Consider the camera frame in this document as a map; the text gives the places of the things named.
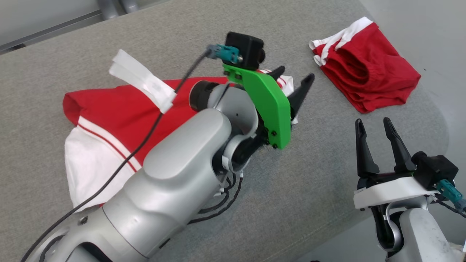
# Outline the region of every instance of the black cable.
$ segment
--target black cable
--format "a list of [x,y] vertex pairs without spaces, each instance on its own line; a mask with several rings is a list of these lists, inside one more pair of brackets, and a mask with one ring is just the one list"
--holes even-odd
[[236,184],[236,174],[235,174],[235,173],[233,173],[233,184],[230,184],[229,186],[227,186],[227,187],[225,188],[225,190],[230,190],[230,189],[232,189],[232,188],[234,187],[234,184]]
[[47,253],[47,251],[55,244],[57,243],[57,241],[59,241],[60,239],[62,239],[64,237],[64,235],[59,235],[58,237],[52,239],[52,241],[50,241],[47,246],[44,248],[44,250],[42,251],[41,253],[41,257],[39,258],[39,262],[44,262],[45,261],[45,254]]
[[[185,76],[181,79],[180,83],[175,89],[175,93],[178,93],[180,88],[183,86],[183,84],[186,82],[186,79],[191,75],[191,73],[194,71],[194,69],[199,65],[199,63],[207,56],[209,55],[211,50],[206,50],[199,58],[196,59],[194,64],[188,69],[187,73]],[[71,209],[68,213],[66,213],[64,216],[62,216],[57,222],[55,222],[51,227],[49,227],[35,242],[34,244],[26,251],[24,254],[23,258],[21,259],[21,262],[26,262],[26,259],[31,255],[31,253],[34,251],[34,249],[39,245],[39,243],[50,233],[52,230],[58,226],[60,223],[62,223],[65,219],[67,219],[69,216],[71,216],[74,212],[76,212],[78,209],[89,203],[89,201],[93,200],[96,196],[98,196],[109,184],[110,182],[115,178],[115,176],[120,172],[120,170],[124,167],[125,164],[129,162],[129,160],[136,155],[139,150],[147,143],[149,138],[152,136],[152,133],[154,132],[155,128],[157,127],[158,123],[160,122],[160,119],[162,118],[163,113],[160,113],[157,117],[157,119],[154,122],[154,125],[151,127],[149,130],[149,133],[147,133],[146,137],[144,140],[141,142],[141,144],[131,153],[122,163],[121,165],[115,170],[115,172],[110,176],[110,178],[105,182],[105,184],[91,197],[86,199],[83,203],[79,204],[75,208]]]
[[223,206],[226,203],[229,197],[230,197],[230,192],[228,190],[225,190],[225,196],[223,197],[222,201],[220,201],[220,203],[212,207],[203,208],[199,210],[198,214],[205,214],[205,213],[209,213],[209,212],[219,209],[221,206]]
[[215,211],[217,209],[219,209],[221,206],[223,206],[226,201],[228,200],[228,198],[230,197],[230,192],[228,191],[230,188],[232,188],[234,186],[234,184],[231,183],[230,181],[230,178],[229,177],[226,177],[226,182],[228,183],[228,187],[225,188],[225,191],[223,193],[225,193],[225,197],[222,199],[222,201],[220,201],[220,203],[218,203],[217,205],[213,206],[213,207],[206,207],[206,208],[203,208],[201,210],[199,210],[198,214],[205,214],[205,213],[208,213],[208,212],[212,212],[212,211]]
[[460,212],[460,211],[456,210],[455,208],[449,206],[448,204],[446,204],[446,203],[444,203],[444,202],[442,202],[442,201],[439,201],[439,200],[438,200],[438,201],[436,201],[435,203],[439,203],[439,204],[441,204],[442,206],[444,206],[444,207],[450,209],[451,211],[453,211],[453,212],[455,212],[455,213],[457,213],[457,214],[460,214],[462,217],[466,218],[466,214],[464,214],[463,212]]
[[223,96],[226,94],[226,91],[230,88],[230,84],[226,84],[225,86],[225,89],[223,90],[223,93],[222,95],[220,96],[220,98],[217,100],[217,102],[215,103],[215,105],[213,106],[213,108],[217,108],[217,106],[219,105],[220,101],[222,101],[222,98]]
[[234,194],[233,196],[233,199],[228,203],[228,205],[224,208],[222,208],[220,211],[218,211],[217,213],[215,214],[211,214],[209,216],[206,216],[206,217],[201,217],[201,218],[196,218],[196,219],[193,219],[191,221],[189,221],[188,225],[189,224],[194,224],[194,223],[198,223],[198,222],[202,222],[202,221],[206,221],[206,220],[209,220],[211,218],[214,218],[216,216],[219,216],[221,215],[223,212],[225,212],[228,208],[231,207],[231,205],[234,203],[234,201],[236,200],[236,198],[238,197],[238,194],[240,193],[240,190],[241,190],[241,183],[243,182],[243,178],[240,178],[240,182],[238,183],[238,189],[236,189],[236,193]]

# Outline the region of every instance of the red fabric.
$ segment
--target red fabric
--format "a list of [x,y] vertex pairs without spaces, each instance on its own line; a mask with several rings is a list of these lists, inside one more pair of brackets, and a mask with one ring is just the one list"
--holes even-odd
[[[335,51],[329,49],[322,71],[361,113],[406,103],[421,75],[394,49],[376,23]],[[325,45],[314,49],[322,54]]]
[[[135,155],[140,164],[147,153],[162,139],[194,116],[189,106],[189,93],[200,80],[226,83],[226,77],[189,78],[173,101],[173,106],[162,117],[153,135]],[[176,88],[180,80],[165,80]],[[113,89],[80,90],[67,93],[63,99],[63,111],[74,124],[79,116],[102,127],[116,137],[128,151],[133,152],[145,138],[160,111],[141,91],[131,85]]]

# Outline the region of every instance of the gray fabric surface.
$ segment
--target gray fabric surface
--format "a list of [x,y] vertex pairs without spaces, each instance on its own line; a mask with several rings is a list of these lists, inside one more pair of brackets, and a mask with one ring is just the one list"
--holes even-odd
[[[363,119],[382,171],[394,165],[383,117],[392,119],[411,153],[444,153],[448,133],[422,87],[406,105],[361,115],[315,65],[308,41],[365,15],[357,0],[171,0],[0,56],[2,261],[18,261],[72,207],[63,159],[72,125],[62,112],[63,95],[123,84],[108,74],[119,48],[161,79],[180,78],[207,44],[223,43],[230,30],[264,40],[262,68],[285,65],[295,83],[313,72],[315,83],[290,145],[255,154],[235,204],[188,226],[152,261],[292,261],[367,217],[352,202],[355,119]],[[220,61],[210,60],[194,75],[221,73]]]

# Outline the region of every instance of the screw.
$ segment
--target screw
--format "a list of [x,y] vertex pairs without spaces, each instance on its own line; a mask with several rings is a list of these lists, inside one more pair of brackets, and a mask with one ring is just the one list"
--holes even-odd
[[87,219],[88,219],[87,216],[81,218],[81,219],[78,221],[78,226],[86,224],[86,223],[87,223]]

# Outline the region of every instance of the floor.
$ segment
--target floor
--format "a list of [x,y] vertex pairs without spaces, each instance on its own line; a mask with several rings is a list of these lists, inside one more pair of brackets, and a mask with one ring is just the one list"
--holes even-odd
[[[466,193],[466,10],[463,0],[360,0],[393,46],[422,75],[421,83],[443,113],[450,134],[446,157],[460,170],[455,182]],[[464,244],[466,220],[430,205],[446,238]],[[384,261],[372,218],[322,244],[296,262]]]

